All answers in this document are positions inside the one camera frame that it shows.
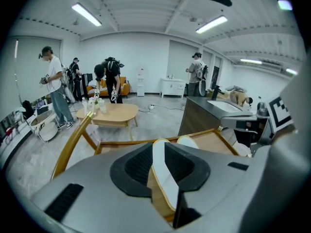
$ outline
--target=black backpack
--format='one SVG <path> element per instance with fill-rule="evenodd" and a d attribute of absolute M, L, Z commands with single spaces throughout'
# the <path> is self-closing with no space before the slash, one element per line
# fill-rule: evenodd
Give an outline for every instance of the black backpack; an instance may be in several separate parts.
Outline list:
<path fill-rule="evenodd" d="M 67 77 L 68 77 L 68 81 L 73 81 L 75 79 L 75 74 L 73 73 L 72 68 L 74 67 L 74 65 L 72 67 L 67 68 Z"/>
<path fill-rule="evenodd" d="M 105 61 L 108 62 L 108 64 L 107 64 L 108 71 L 111 71 L 112 65 L 115 64 L 117 66 L 119 74 L 120 74 L 120 67 L 121 68 L 124 67 L 124 65 L 121 64 L 119 60 L 116 60 L 113 57 L 109 57 L 109 58 L 105 59 Z"/>

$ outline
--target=sink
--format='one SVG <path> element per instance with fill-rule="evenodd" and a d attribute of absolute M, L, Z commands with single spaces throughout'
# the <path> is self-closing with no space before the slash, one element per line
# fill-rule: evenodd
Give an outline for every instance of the sink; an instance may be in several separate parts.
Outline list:
<path fill-rule="evenodd" d="M 233 106 L 232 104 L 224 102 L 224 101 L 208 100 L 208 102 L 217 106 L 223 111 L 227 111 L 227 112 L 241 112 L 242 111 L 240 108 Z"/>

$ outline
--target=man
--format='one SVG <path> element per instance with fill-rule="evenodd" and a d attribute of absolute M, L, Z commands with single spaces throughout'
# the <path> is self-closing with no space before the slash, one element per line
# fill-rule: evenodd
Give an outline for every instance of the man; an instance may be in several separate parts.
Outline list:
<path fill-rule="evenodd" d="M 96 75 L 97 88 L 101 88 L 101 79 L 106 75 L 106 85 L 111 103 L 123 103 L 121 96 L 121 81 L 120 81 L 120 67 L 114 61 L 114 58 L 109 57 L 104 62 L 96 65 L 94 68 Z"/>
<path fill-rule="evenodd" d="M 81 96 L 81 89 L 80 89 L 80 80 L 81 78 L 81 72 L 79 70 L 78 66 L 78 58 L 74 58 L 72 63 L 70 64 L 70 69 L 73 72 L 73 82 L 74 82 L 74 89 L 73 89 L 73 96 L 74 99 L 76 99 L 77 102 L 82 102 L 82 96 Z"/>
<path fill-rule="evenodd" d="M 63 76 L 62 64 L 60 60 L 53 55 L 51 47 L 44 47 L 42 49 L 42 58 L 44 61 L 49 61 L 49 77 L 47 78 L 48 91 L 51 94 L 51 100 L 54 111 L 59 118 L 60 126 L 65 125 L 64 116 L 67 119 L 67 129 L 73 126 L 73 117 L 68 108 L 64 88 L 61 85 L 60 79 Z"/>
<path fill-rule="evenodd" d="M 253 102 L 253 99 L 251 97 L 247 97 L 245 92 L 236 90 L 230 92 L 230 100 L 241 107 L 244 106 L 245 102 L 247 102 L 249 105 Z"/>
<path fill-rule="evenodd" d="M 202 69 L 206 66 L 201 60 L 202 54 L 196 52 L 193 55 L 194 61 L 186 72 L 190 73 L 190 79 L 188 84 L 188 96 L 200 97 L 199 83 L 202 76 Z"/>

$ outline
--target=fluorescent light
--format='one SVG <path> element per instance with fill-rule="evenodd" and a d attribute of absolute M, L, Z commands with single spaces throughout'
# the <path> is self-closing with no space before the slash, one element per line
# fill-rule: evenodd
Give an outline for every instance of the fluorescent light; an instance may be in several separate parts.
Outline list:
<path fill-rule="evenodd" d="M 247 60 L 247 59 L 240 59 L 242 62 L 248 62 L 248 63 L 253 63 L 253 64 L 259 64 L 261 65 L 262 62 L 260 60 Z"/>
<path fill-rule="evenodd" d="M 14 58 L 17 58 L 18 39 L 15 42 Z"/>
<path fill-rule="evenodd" d="M 297 74 L 298 74 L 298 72 L 296 72 L 296 71 L 294 71 L 294 70 L 292 70 L 292 69 L 289 69 L 289 68 L 287 68 L 286 71 L 287 71 L 288 73 L 293 74 L 293 75 L 297 75 Z"/>
<path fill-rule="evenodd" d="M 278 5 L 282 10 L 293 10 L 291 3 L 288 0 L 278 0 Z"/>
<path fill-rule="evenodd" d="M 88 19 L 91 23 L 93 23 L 95 26 L 99 27 L 102 25 L 102 23 L 97 20 L 89 11 L 86 10 L 85 7 L 83 7 L 81 4 L 76 3 L 72 6 L 72 8 L 78 12 L 80 15 L 84 16 L 86 19 Z"/>
<path fill-rule="evenodd" d="M 202 26 L 201 28 L 197 29 L 196 32 L 197 33 L 203 33 L 205 32 L 206 30 L 209 30 L 213 27 L 216 27 L 217 25 L 219 24 L 222 24 L 224 22 L 228 21 L 227 18 L 225 18 L 224 16 L 220 16 L 214 20 L 212 20 L 211 22 L 205 24 L 204 26 Z"/>

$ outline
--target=backpack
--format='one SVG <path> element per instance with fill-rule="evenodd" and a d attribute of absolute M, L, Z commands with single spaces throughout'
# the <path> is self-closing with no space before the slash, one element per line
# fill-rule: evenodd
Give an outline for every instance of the backpack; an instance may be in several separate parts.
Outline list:
<path fill-rule="evenodd" d="M 72 68 L 70 68 L 70 67 L 67 68 L 67 77 L 68 77 L 68 81 L 73 81 L 76 77 L 76 75 L 73 73 Z"/>
<path fill-rule="evenodd" d="M 113 64 L 115 64 L 117 66 L 119 74 L 120 74 L 120 67 L 124 67 L 124 65 L 121 64 L 119 60 L 116 60 L 113 57 L 109 57 L 109 58 L 105 59 L 105 61 L 108 62 L 107 67 L 108 67 L 109 72 L 111 72 L 111 68 L 112 68 Z"/>
<path fill-rule="evenodd" d="M 200 80 L 206 80 L 206 78 L 207 78 L 207 73 L 208 73 L 208 67 L 207 67 L 207 65 L 205 65 L 203 68 L 202 68 L 202 66 L 203 66 L 203 64 L 202 64 L 203 62 L 201 62 L 200 61 L 200 65 L 201 65 L 201 67 L 196 71 L 196 75 L 197 75 L 197 77 L 200 79 Z"/>

